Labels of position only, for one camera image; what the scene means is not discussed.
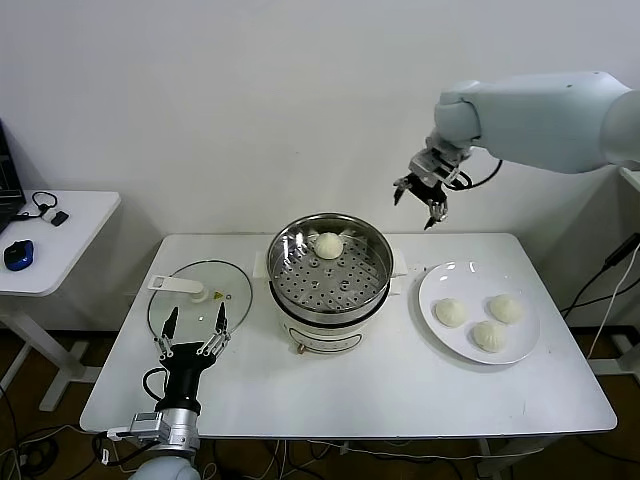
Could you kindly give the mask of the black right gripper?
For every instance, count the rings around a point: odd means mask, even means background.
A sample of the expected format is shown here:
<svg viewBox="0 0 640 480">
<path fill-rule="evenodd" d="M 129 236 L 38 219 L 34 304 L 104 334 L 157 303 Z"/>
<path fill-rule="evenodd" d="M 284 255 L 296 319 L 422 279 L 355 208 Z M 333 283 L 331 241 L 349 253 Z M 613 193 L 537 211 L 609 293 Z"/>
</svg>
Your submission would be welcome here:
<svg viewBox="0 0 640 480">
<path fill-rule="evenodd" d="M 405 191 L 408 189 L 416 198 L 427 205 L 428 219 L 424 226 L 428 230 L 447 218 L 448 205 L 447 195 L 445 194 L 442 182 L 425 183 L 419 176 L 410 173 L 405 177 L 401 177 L 393 183 L 395 187 L 393 200 L 397 206 Z"/>
</svg>

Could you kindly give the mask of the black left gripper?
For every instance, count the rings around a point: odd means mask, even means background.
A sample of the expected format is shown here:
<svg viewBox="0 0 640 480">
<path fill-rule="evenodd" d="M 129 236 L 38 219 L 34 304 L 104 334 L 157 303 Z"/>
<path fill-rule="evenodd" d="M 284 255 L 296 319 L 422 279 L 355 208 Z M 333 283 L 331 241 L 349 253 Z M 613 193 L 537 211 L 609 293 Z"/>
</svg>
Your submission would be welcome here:
<svg viewBox="0 0 640 480">
<path fill-rule="evenodd" d="M 214 332 L 204 342 L 182 343 L 173 346 L 179 308 L 174 307 L 164 322 L 161 334 L 154 337 L 161 365 L 168 372 L 164 397 L 160 408 L 200 408 L 197 400 L 200 376 L 212 367 L 230 341 L 225 304 L 218 309 Z"/>
</svg>

